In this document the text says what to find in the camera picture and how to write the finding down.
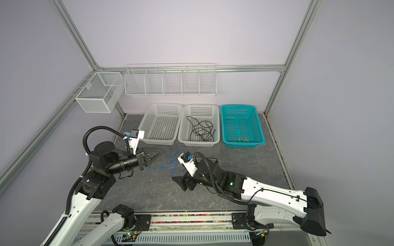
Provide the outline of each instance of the wire mesh basket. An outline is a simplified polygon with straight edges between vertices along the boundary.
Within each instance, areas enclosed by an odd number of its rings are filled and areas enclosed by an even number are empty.
[[[217,94],[216,68],[215,66],[132,67],[125,74],[125,90],[126,95],[129,96],[215,96]]]
[[[189,104],[183,107],[178,140],[186,146],[212,147],[220,140],[219,108]]]
[[[119,72],[95,72],[75,100],[87,113],[111,113],[123,89]]]
[[[181,115],[181,104],[150,104],[138,127],[139,130],[145,131],[141,141],[147,144],[173,145],[177,138]]]

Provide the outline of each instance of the white plastic basket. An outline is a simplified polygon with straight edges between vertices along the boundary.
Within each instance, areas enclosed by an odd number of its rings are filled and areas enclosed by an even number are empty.
[[[87,113],[111,113],[125,89],[119,72],[95,72],[75,100]]]
[[[141,141],[147,144],[173,145],[182,115],[181,104],[154,103],[149,105],[138,127],[139,130],[145,131]]]
[[[183,107],[184,113],[180,120],[178,140],[184,143],[186,146],[199,146],[199,147],[212,147],[217,144],[220,140],[220,120],[219,120],[219,108],[215,105],[207,104],[189,104]],[[209,142],[201,141],[200,137],[193,134],[193,125],[188,120],[187,116],[191,116],[197,119],[199,122],[207,120],[213,125],[213,140]]]

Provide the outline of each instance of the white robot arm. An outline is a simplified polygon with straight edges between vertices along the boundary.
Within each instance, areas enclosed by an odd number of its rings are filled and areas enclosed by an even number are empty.
[[[280,223],[299,224],[303,231],[317,236],[325,236],[328,232],[325,228],[323,202],[317,190],[313,188],[307,187],[304,191],[287,190],[261,183],[242,174],[223,171],[218,164],[200,152],[193,155],[189,152],[182,153],[178,161],[185,166],[187,172],[182,177],[172,179],[183,191],[193,190],[197,184],[212,187],[218,196],[237,204],[248,205],[249,222],[252,224],[270,224],[274,223],[273,220],[280,220]],[[255,209],[256,205],[250,206],[251,202],[280,208],[282,213],[276,213],[281,216],[265,215],[262,218]]]
[[[126,142],[127,151],[116,149],[112,142],[102,142],[91,152],[87,146],[87,137],[98,129],[106,129],[122,137]],[[66,211],[44,240],[43,246],[70,246],[88,216],[116,182],[114,174],[132,171],[128,176],[131,177],[134,168],[139,167],[143,170],[164,153],[163,149],[154,148],[144,148],[139,152],[137,144],[141,138],[143,131],[132,130],[124,136],[105,126],[92,128],[84,135],[83,144],[89,156],[89,164],[71,188]],[[242,174],[223,171],[217,163],[200,152],[193,155],[189,152],[182,153],[178,160],[187,172],[183,176],[173,176],[172,179],[183,191],[193,190],[197,184],[201,184],[213,188],[222,198],[247,205],[246,213],[243,213],[242,217],[233,218],[234,229],[240,226],[239,229],[256,231],[268,229],[269,225],[278,223],[300,225],[303,231],[317,236],[325,236],[328,232],[325,229],[323,202],[313,188],[308,187],[305,191],[287,190],[261,183]],[[251,202],[273,207],[263,208]],[[137,221],[134,210],[125,205],[117,206],[105,220],[103,215],[101,217],[102,223],[76,245],[99,246],[121,229],[130,231],[129,234],[135,238],[143,230],[142,225],[140,232],[137,235],[133,234],[133,229],[140,222]]]

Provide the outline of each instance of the gray marble tabletop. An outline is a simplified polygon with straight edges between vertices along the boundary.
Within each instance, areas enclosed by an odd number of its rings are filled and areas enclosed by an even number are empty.
[[[185,150],[190,153],[199,151],[206,157],[218,158],[223,170],[237,172],[260,182],[288,189],[267,125],[263,116],[259,115],[259,117],[266,142],[264,145],[255,148],[228,148],[222,139],[209,148],[187,147],[178,140],[172,146],[145,144],[142,141],[138,146],[139,148],[163,148],[167,153],[175,153],[178,150]],[[142,118],[143,115],[128,115],[121,132],[137,129]],[[123,141],[117,140],[115,145],[119,149],[125,149]],[[151,168],[154,170],[160,166],[170,164],[168,161],[171,157],[172,155],[168,154],[161,155],[151,164]],[[179,165],[174,173],[182,171],[182,169],[182,166]],[[172,166],[164,167],[163,170],[158,169],[155,172],[149,170],[149,167],[144,170],[136,168],[132,177],[117,180],[105,199],[98,205],[96,211],[104,209],[111,211],[119,204],[134,208],[137,212],[245,209],[245,206],[209,193],[206,187],[202,185],[197,185],[193,191],[183,191],[171,179],[172,171]]]

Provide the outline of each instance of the wall-mounted wire rack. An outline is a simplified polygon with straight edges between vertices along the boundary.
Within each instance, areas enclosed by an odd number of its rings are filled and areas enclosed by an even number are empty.
[[[126,68],[129,96],[217,95],[215,64],[131,64]]]
[[[95,72],[75,100],[87,113],[111,113],[123,92],[121,73]]]

